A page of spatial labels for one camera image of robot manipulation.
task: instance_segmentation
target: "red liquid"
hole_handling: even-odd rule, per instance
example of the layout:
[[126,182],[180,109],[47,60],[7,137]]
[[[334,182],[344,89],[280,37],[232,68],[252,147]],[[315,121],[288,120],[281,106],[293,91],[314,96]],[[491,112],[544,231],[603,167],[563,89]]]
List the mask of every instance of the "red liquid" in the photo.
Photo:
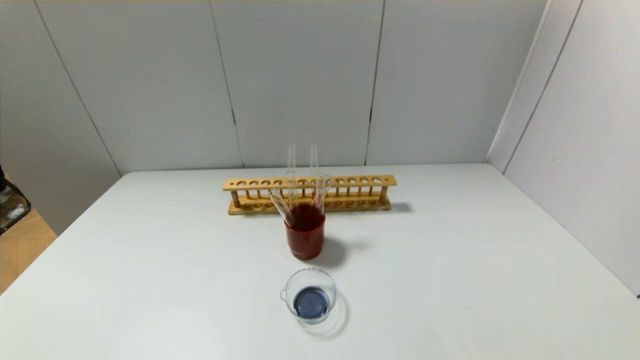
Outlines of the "red liquid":
[[311,231],[324,221],[324,215],[311,204],[300,204],[292,208],[291,213],[293,214],[292,229],[295,231]]
[[320,255],[324,245],[324,215],[310,204],[300,204],[291,213],[294,221],[293,227],[287,226],[287,242],[293,256],[309,260]]

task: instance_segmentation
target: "table top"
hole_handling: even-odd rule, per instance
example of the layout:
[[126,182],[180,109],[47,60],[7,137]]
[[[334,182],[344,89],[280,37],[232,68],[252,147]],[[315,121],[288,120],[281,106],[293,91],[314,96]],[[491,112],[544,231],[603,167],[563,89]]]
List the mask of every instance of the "table top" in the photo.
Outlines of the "table top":
[[[0,297],[0,358],[640,357],[640,301],[491,166],[324,171],[398,186],[307,262],[278,215],[227,214],[227,178],[282,169],[127,174]],[[340,294],[315,327],[279,297],[310,266]]]

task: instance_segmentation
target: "wooden floor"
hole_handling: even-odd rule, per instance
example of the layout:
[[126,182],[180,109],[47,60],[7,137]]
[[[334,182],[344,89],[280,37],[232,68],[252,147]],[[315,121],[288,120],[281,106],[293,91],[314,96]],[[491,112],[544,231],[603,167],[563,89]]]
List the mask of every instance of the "wooden floor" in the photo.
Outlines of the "wooden floor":
[[57,238],[38,211],[0,236],[0,294]]

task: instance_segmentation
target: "wooden test tube rack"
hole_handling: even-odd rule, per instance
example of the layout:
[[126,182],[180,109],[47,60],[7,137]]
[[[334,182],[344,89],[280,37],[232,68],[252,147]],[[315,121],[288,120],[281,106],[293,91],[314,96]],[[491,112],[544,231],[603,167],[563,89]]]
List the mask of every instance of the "wooden test tube rack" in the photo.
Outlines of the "wooden test tube rack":
[[[279,189],[286,199],[288,178],[229,179],[223,190],[231,192],[229,215],[278,213],[269,198],[270,189]],[[296,178],[298,202],[310,203],[316,184],[313,177]],[[324,200],[324,210],[372,211],[389,210],[389,186],[396,186],[393,175],[334,176],[333,184]]]

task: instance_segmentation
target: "small glass beaker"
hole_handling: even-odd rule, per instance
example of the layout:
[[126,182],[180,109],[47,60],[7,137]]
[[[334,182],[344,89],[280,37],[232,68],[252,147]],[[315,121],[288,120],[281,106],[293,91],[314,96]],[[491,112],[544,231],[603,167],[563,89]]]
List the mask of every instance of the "small glass beaker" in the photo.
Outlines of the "small glass beaker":
[[337,293],[335,282],[329,274],[320,269],[306,268],[289,278],[280,292],[280,298],[299,321],[314,324],[322,322],[329,315]]

